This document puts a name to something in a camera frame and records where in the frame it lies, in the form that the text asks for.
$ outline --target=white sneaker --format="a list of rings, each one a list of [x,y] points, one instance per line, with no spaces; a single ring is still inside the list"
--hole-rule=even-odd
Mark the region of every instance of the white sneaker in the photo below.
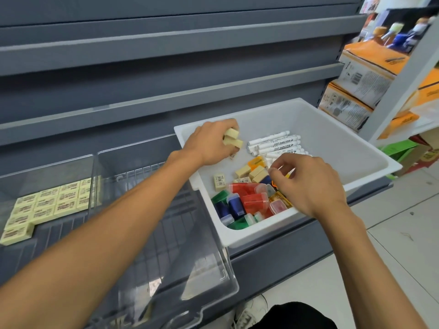
[[[261,321],[268,312],[268,304],[263,295],[241,304],[236,309],[235,321],[231,329],[248,329]]]

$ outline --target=white metal post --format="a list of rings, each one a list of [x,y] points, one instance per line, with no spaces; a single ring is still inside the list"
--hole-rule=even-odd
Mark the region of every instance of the white metal post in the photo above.
[[[374,143],[439,60],[439,20],[421,39],[358,135]]]

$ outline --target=tile floor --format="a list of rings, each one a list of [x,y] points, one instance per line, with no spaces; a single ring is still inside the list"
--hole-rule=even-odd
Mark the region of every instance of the tile floor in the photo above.
[[[439,162],[395,181],[392,189],[353,207],[369,237],[414,307],[439,328]],[[334,255],[264,292],[269,307],[301,301],[355,328]],[[229,328],[230,314],[203,329]]]

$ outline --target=shelf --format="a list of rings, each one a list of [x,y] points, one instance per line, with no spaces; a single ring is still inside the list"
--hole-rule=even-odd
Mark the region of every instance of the shelf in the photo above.
[[[420,118],[411,124],[404,125],[388,138],[379,139],[375,146],[384,146],[408,139],[409,137],[439,127],[439,99],[412,108],[411,111]]]

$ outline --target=person's right hand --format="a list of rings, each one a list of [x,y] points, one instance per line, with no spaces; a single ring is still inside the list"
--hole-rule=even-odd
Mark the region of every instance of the person's right hand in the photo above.
[[[330,211],[349,209],[338,173],[320,157],[283,154],[268,172],[282,194],[307,216],[320,220]]]

